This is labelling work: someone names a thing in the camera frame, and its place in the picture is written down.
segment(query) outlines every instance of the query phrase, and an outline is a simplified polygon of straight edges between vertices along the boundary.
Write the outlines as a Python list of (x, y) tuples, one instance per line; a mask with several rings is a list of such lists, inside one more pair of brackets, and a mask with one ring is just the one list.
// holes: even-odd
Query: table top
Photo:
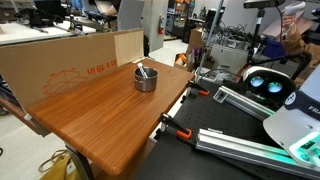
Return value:
[(136, 64), (129, 63), (101, 78), (31, 106), (29, 114), (110, 175), (118, 175), (146, 143), (184, 92), (192, 73), (145, 59), (157, 69), (157, 87), (134, 87)]
[[(67, 29), (70, 27), (70, 22), (68, 21), (64, 21), (63, 23), (55, 25), (55, 27), (41, 28), (48, 31), (48, 33), (31, 29), (16, 22), (0, 24), (0, 27), (4, 32), (4, 34), (0, 34), (0, 45), (67, 37), (72, 35), (71, 32), (67, 31)], [(86, 26), (83, 26), (83, 31), (85, 33), (96, 32), (95, 29)]]

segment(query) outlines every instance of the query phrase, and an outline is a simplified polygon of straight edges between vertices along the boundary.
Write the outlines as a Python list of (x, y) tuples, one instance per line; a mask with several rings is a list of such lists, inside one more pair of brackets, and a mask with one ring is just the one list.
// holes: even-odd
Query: wooden table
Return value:
[(192, 73), (156, 61), (145, 59), (142, 63), (158, 71), (155, 91), (135, 89), (137, 65), (129, 63), (45, 99), (32, 106), (29, 114), (71, 149), (74, 147), (108, 174), (118, 175), (146, 143), (160, 113), (170, 110), (187, 81), (194, 78)]

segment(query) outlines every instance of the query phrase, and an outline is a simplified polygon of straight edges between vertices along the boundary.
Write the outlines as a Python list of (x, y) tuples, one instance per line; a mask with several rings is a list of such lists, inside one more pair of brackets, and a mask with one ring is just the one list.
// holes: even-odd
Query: chair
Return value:
[(140, 28), (143, 6), (144, 0), (122, 0), (117, 15), (117, 30)]

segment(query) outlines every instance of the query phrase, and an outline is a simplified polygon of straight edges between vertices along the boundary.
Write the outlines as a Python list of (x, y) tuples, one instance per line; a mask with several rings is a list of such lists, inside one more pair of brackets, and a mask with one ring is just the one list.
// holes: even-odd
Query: monitor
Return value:
[[(216, 25), (220, 25), (220, 22), (221, 22), (221, 19), (222, 19), (222, 15), (223, 15), (225, 9), (226, 9), (225, 7), (222, 7), (222, 8), (221, 8), (221, 10), (220, 10), (220, 15), (219, 15), (219, 17), (218, 17), (218, 22), (217, 22)], [(216, 9), (210, 9), (210, 10), (208, 11), (208, 14), (207, 14), (207, 17), (206, 17), (206, 28), (207, 28), (208, 30), (211, 29), (211, 26), (212, 26), (214, 17), (215, 17), (215, 15), (216, 15), (216, 12), (217, 12)]]
[(169, 0), (168, 2), (168, 12), (174, 13), (176, 6), (176, 0)]
[(64, 18), (67, 11), (62, 7), (60, 0), (34, 0), (37, 9), (42, 10), (51, 15), (57, 15)]

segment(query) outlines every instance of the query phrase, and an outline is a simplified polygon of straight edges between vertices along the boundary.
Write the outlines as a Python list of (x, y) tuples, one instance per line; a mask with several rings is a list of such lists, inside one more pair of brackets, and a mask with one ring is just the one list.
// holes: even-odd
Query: blue light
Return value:
[(281, 91), (282, 84), (278, 83), (278, 82), (271, 82), (268, 85), (268, 89), (269, 89), (269, 92), (271, 92), (271, 93), (277, 93), (277, 92)]
[(259, 87), (263, 84), (263, 81), (264, 80), (260, 76), (256, 76), (251, 79), (250, 83), (253, 87)]

